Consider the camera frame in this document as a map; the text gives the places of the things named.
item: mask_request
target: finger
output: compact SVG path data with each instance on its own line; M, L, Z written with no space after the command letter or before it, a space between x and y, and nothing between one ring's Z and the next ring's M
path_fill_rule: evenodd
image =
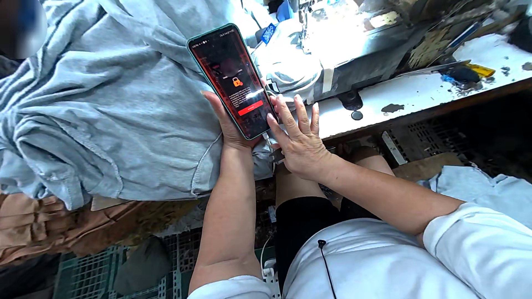
M220 122L229 120L229 116L227 115L225 107L223 107L222 101L215 93L206 92L204 90L202 90L201 93L209 101L209 103L211 103L211 106Z
M305 104L300 95L294 97L294 104L296 106L296 114L298 120L298 126L301 130L301 133L309 135L310 132L310 121L309 116L306 114Z
M286 135L286 133L281 129L279 123L271 113L268 113L266 120L271 128L273 135L275 136L275 140L277 140L281 147L286 147L290 143L290 137L288 137L288 135Z
M274 96L270 96L270 103L272 106L277 105L277 99Z
M274 96L270 96L270 103L271 103L271 105L273 106L273 110L274 110L276 113L279 113L279 105L278 105L277 98L274 97Z
M310 132L314 135L320 135L320 106L317 103L312 105L312 121L310 123Z
M286 102L282 95L277 96L277 102L279 106L279 117L282 120L282 123L285 125L286 131L291 139L299 139L303 136L303 133L299 130L294 117L290 113L290 109L286 105Z

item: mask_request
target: white table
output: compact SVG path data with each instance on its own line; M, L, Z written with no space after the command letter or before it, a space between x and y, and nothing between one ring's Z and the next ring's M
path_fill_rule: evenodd
M363 114L361 120L353 120L353 111L345 109L337 98L319 102L320 137L329 140L354 134L370 135L400 121L412 123L532 88L532 71L523 69L524 64L532 63L532 54L506 41L506 36L486 35L466 42L454 53L458 61L471 59L471 63L496 71L492 76L495 80L487 83L483 79L480 90L461 91L442 81L439 73L394 78L360 91L364 104L359 109ZM507 74L503 73L503 67L510 68ZM404 105L404 108L388 113L381 111L390 104Z

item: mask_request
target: hand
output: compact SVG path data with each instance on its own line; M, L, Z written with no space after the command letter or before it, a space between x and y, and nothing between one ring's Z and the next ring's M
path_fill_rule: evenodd
M273 115L268 114L268 124L285 155L286 168L297 176L319 182L328 169L332 154L325 148L319 134L319 107L312 106L312 121L306 115L305 104L299 95L294 97L299 122L296 123L282 95L271 103L286 127L286 134Z
M242 133L237 129L233 123L231 117L227 114L226 108L223 106L220 98L212 92L201 92L203 96L209 100L220 121L220 126L223 133L223 144L224 146L234 147L238 150L248 150L253 148L259 142L259 138L253 140L246 140Z

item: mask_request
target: white shirt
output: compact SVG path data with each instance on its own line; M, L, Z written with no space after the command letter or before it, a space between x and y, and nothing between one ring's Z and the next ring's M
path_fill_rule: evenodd
M432 220L425 248L383 221L362 218L312 236L290 265L283 298L333 298L318 239L327 244L332 284L343 298L532 298L532 230L473 203ZM261 279L238 276L189 299L271 298Z

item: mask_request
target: black shorts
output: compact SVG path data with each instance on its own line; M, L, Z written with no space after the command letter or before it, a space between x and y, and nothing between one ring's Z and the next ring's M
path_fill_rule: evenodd
M282 203L276 210L276 267L281 288L288 268L299 249L320 230L339 222L356 218L379 219L361 206L344 198L340 211L322 197L299 197Z

